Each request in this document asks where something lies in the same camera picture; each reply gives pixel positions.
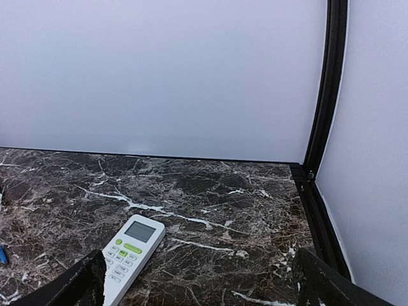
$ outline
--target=marble surface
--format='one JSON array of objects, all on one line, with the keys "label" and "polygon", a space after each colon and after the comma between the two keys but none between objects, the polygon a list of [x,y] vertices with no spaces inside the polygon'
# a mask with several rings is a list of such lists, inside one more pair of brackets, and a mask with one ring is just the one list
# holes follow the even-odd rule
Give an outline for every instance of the marble surface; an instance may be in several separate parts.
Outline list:
[{"label": "marble surface", "polygon": [[312,238],[289,166],[0,149],[0,304],[102,249],[133,214],[167,234],[120,305],[295,303]]}]

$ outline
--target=air conditioner remote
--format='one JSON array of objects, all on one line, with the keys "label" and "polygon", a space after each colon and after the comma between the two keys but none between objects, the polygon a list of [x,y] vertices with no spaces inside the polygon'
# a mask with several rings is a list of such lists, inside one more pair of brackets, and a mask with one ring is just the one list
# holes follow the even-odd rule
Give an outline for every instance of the air conditioner remote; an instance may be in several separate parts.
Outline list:
[{"label": "air conditioner remote", "polygon": [[106,261],[104,306],[116,306],[163,239],[163,223],[132,215],[102,253]]}]

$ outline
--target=remote button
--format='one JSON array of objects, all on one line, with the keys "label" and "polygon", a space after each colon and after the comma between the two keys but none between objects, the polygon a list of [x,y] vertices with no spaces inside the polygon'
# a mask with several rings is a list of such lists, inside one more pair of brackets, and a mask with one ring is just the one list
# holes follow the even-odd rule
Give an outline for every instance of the remote button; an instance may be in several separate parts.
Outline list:
[{"label": "remote button", "polygon": [[122,255],[123,257],[126,257],[126,255],[128,255],[128,252],[120,250],[119,255]]},{"label": "remote button", "polygon": [[120,282],[120,279],[112,274],[109,274],[108,278],[110,278],[114,282],[118,282],[118,283]]},{"label": "remote button", "polygon": [[115,260],[118,261],[119,263],[121,263],[122,260],[123,260],[123,257],[122,257],[122,256],[119,256],[119,255],[116,255],[116,256],[115,256]]},{"label": "remote button", "polygon": [[111,252],[111,251],[108,251],[108,252],[106,252],[106,255],[112,258],[112,257],[115,256],[115,253]]},{"label": "remote button", "polygon": [[137,247],[134,247],[134,246],[131,245],[131,244],[124,244],[123,246],[124,246],[125,248],[127,248],[128,250],[133,251],[133,252],[135,252],[135,253],[137,253],[137,254],[141,254],[141,253],[142,253],[142,250],[141,250],[141,249],[139,249],[139,248],[137,248]]},{"label": "remote button", "polygon": [[124,273],[129,271],[128,268],[125,268],[124,266],[121,266],[121,265],[116,265],[116,269],[118,269],[118,270],[120,270],[120,271],[122,271]]},{"label": "remote button", "polygon": [[137,259],[137,257],[135,255],[132,255],[132,254],[129,254],[129,256],[127,258],[130,259],[131,261],[135,261]]},{"label": "remote button", "polygon": [[125,266],[132,266],[133,265],[133,263],[130,260],[127,260],[127,259],[123,262],[123,264]]},{"label": "remote button", "polygon": [[112,273],[119,276],[119,277],[125,276],[122,272],[119,272],[118,270],[114,270],[114,271],[112,271]]}]

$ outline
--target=black frame edge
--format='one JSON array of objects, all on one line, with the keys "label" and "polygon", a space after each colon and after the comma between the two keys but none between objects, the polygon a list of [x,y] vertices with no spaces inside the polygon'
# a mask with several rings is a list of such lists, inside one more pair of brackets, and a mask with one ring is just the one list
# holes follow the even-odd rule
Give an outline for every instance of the black frame edge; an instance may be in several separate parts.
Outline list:
[{"label": "black frame edge", "polygon": [[109,155],[109,156],[126,156],[126,157],[142,157],[142,158],[165,158],[165,159],[181,159],[189,161],[223,161],[226,163],[254,163],[254,164],[286,164],[291,166],[294,163],[292,161],[257,161],[249,159],[223,159],[223,158],[211,158],[211,157],[182,157],[182,156],[166,156],[166,155],[146,155],[146,154],[133,154],[133,153],[108,153],[108,152],[93,152],[93,151],[77,151],[77,150],[58,150],[58,149],[39,149],[39,148],[23,148],[23,147],[2,147],[0,149],[10,150],[36,150],[43,152],[60,152],[60,153],[78,153],[78,154],[94,154],[94,155]]},{"label": "black frame edge", "polygon": [[326,148],[342,76],[347,31],[347,0],[328,0],[326,43],[312,131],[303,167],[316,177]]},{"label": "black frame edge", "polygon": [[303,166],[292,164],[291,172],[312,233],[318,258],[351,281],[349,268],[317,185],[307,179]]}]

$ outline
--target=white panel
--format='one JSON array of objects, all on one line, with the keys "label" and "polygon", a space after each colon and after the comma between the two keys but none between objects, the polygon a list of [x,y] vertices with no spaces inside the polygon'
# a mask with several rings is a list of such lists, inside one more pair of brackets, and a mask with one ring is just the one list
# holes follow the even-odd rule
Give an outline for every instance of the white panel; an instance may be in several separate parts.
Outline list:
[{"label": "white panel", "polygon": [[336,118],[317,177],[354,281],[408,304],[408,2],[350,1]]},{"label": "white panel", "polygon": [[326,1],[1,1],[0,145],[299,162]]}]

